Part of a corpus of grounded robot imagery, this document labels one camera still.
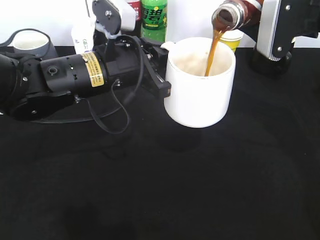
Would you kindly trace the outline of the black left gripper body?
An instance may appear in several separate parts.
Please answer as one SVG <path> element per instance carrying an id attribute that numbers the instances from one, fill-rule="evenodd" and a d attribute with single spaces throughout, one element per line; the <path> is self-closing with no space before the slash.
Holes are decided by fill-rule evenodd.
<path id="1" fill-rule="evenodd" d="M 139 84 L 150 92 L 152 72 L 165 80 L 168 50 L 161 45 L 145 37 L 119 35 L 97 45 L 96 53 L 109 81 L 119 79 L 123 88 Z"/>

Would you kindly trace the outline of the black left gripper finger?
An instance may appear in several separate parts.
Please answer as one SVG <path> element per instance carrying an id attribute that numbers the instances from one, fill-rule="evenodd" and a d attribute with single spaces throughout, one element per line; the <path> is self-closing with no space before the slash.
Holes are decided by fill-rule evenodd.
<path id="1" fill-rule="evenodd" d="M 165 81 L 157 72 L 150 73 L 150 89 L 149 91 L 157 98 L 167 98 L 171 95 L 172 85 Z"/>

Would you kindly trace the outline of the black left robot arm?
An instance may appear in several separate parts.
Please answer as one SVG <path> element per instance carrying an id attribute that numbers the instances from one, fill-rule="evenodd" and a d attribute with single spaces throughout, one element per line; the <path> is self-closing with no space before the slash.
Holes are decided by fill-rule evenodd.
<path id="1" fill-rule="evenodd" d="M 29 53 L 0 55 L 0 111 L 18 121 L 47 118 L 81 99 L 116 87 L 130 88 L 128 104 L 139 87 L 164 99 L 171 84 L 160 74 L 168 51 L 159 41 L 120 35 L 91 51 L 43 60 Z"/>

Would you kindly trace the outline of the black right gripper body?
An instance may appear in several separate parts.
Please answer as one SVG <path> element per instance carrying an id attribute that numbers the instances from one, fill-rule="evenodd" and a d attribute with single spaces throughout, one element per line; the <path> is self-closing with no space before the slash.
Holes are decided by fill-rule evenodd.
<path id="1" fill-rule="evenodd" d="M 273 38 L 273 56 L 283 58 L 295 37 L 317 38 L 320 32 L 318 0 L 282 0 Z"/>

